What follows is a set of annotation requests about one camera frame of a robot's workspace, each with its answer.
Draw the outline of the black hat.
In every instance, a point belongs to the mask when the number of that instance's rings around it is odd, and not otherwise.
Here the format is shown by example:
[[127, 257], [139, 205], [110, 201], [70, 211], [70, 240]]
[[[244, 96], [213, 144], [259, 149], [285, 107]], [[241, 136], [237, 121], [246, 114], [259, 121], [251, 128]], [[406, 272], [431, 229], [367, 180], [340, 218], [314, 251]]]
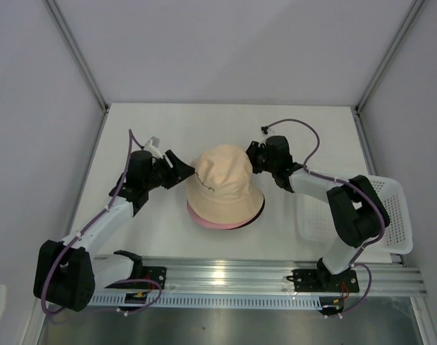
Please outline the black hat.
[[265, 198], [263, 198], [263, 202], [262, 202], [262, 205], [261, 205], [259, 211], [255, 214], [255, 216], [253, 218], [251, 218], [248, 221], [245, 221], [239, 228], [242, 228], [242, 227], [245, 227], [245, 226], [248, 226], [248, 225], [254, 223], [262, 215], [262, 213], [265, 209], [265, 206], [266, 206], [266, 200], [265, 200]]

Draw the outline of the beige hat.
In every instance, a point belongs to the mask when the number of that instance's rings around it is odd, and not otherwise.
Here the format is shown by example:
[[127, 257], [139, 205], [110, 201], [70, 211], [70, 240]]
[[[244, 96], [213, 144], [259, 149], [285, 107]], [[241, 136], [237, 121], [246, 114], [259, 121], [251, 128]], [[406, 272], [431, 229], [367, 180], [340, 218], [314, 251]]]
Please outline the beige hat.
[[252, 164], [241, 147], [223, 144], [203, 152], [187, 179], [187, 203], [202, 218], [235, 224], [252, 218], [264, 195], [252, 182]]

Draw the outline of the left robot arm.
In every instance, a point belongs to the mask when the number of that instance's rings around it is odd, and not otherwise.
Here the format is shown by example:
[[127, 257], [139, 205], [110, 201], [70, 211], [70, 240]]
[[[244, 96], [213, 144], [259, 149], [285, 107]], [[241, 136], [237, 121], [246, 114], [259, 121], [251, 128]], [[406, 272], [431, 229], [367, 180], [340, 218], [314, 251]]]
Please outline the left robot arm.
[[82, 311], [94, 293], [105, 288], [153, 289], [162, 282], [146, 274], [140, 255], [115, 251], [103, 260], [96, 255], [111, 236], [132, 220], [149, 200], [150, 191], [175, 187], [194, 175], [192, 166], [172, 151], [155, 157], [147, 150], [130, 153], [124, 171], [109, 192], [107, 204], [79, 231], [60, 241], [47, 240], [39, 250], [34, 296], [45, 315], [59, 311]]

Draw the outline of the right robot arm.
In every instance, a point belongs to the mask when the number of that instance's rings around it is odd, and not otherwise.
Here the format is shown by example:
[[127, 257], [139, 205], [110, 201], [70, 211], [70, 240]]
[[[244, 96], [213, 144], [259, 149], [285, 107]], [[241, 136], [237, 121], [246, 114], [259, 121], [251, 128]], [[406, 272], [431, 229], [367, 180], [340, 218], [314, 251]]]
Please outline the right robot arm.
[[269, 137], [263, 143], [253, 141], [246, 154], [253, 173], [270, 173], [279, 188], [328, 204], [336, 239], [316, 264], [316, 282], [324, 290], [345, 282], [344, 273], [360, 252], [390, 225], [390, 216], [370, 180], [364, 175], [333, 178], [309, 170], [293, 160], [284, 136]]

